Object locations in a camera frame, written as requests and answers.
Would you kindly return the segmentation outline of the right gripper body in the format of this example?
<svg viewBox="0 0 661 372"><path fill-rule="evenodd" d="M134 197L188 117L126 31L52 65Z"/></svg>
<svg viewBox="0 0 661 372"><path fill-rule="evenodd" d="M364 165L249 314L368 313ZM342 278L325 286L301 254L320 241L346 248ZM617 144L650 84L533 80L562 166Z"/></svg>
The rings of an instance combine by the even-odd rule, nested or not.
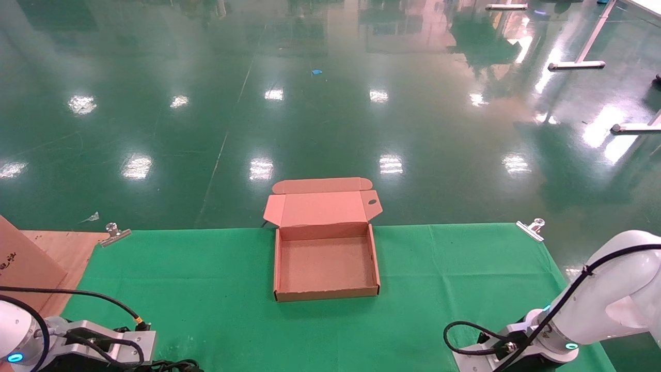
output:
<svg viewBox="0 0 661 372"><path fill-rule="evenodd" d="M553 322L541 328L538 319L522 319L500 332L471 322L458 325L480 331L476 344L454 348L460 371L555 371L562 366L562 333Z"/></svg>

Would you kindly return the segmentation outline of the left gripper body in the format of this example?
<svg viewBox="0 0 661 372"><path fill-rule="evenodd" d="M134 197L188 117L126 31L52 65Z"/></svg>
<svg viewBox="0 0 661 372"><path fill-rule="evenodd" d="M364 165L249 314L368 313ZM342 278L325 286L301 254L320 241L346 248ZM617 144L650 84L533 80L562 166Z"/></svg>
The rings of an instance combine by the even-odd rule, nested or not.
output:
<svg viewBox="0 0 661 372"><path fill-rule="evenodd" d="M89 320L48 319L45 371L133 371L153 362L156 331L106 328Z"/></svg>

